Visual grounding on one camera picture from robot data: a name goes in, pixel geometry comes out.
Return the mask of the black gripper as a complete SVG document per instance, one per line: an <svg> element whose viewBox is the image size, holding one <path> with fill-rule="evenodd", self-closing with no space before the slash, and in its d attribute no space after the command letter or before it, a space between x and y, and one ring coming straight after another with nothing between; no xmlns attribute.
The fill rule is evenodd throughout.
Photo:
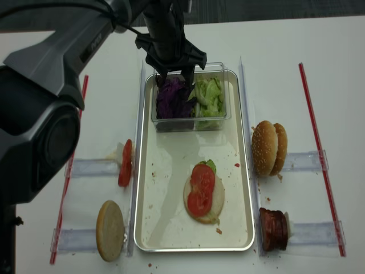
<svg viewBox="0 0 365 274"><path fill-rule="evenodd" d="M191 9L192 1L149 1L142 12L148 33L139 34L135 40L137 48L147 53L145 61L159 74L158 88L164 85L168 72L182 72L185 100L194 89L195 67L206 66L206 53L185 36L184 14Z"/></svg>

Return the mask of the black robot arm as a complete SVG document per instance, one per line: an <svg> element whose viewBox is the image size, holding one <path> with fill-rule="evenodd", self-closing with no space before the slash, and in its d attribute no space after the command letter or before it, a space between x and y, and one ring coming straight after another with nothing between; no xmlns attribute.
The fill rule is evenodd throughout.
<svg viewBox="0 0 365 274"><path fill-rule="evenodd" d="M17 204L31 202L66 164L76 149L84 95L79 75L113 32L131 28L140 15L148 28L135 43L146 62L163 78L180 71L192 85L206 54L184 33L191 1L79 1L33 3L20 11L53 7L81 8L69 26L36 45L12 52L1 66L1 272L15 272L15 228L23 223Z"/></svg>

